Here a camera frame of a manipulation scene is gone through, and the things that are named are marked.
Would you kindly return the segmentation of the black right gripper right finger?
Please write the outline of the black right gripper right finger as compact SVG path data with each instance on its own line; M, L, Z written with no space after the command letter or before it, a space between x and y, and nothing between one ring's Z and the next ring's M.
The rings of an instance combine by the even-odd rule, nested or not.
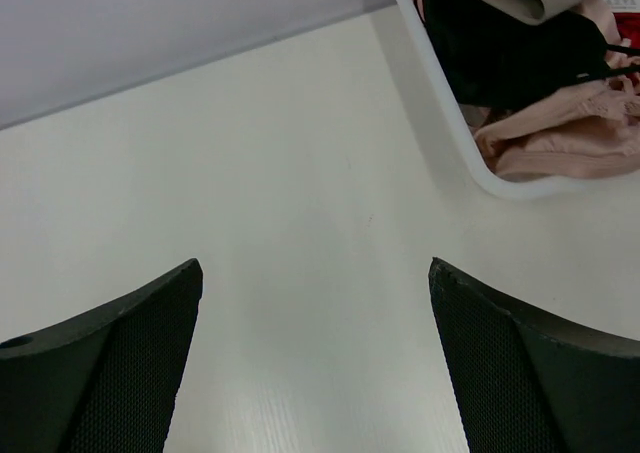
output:
M470 451L638 451L638 341L518 300L439 258L429 291Z

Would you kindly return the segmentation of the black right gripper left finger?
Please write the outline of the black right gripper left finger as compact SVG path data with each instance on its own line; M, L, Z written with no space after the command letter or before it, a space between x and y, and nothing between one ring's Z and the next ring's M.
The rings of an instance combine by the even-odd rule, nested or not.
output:
M1 344L4 452L161 452L196 326L190 259L147 285Z

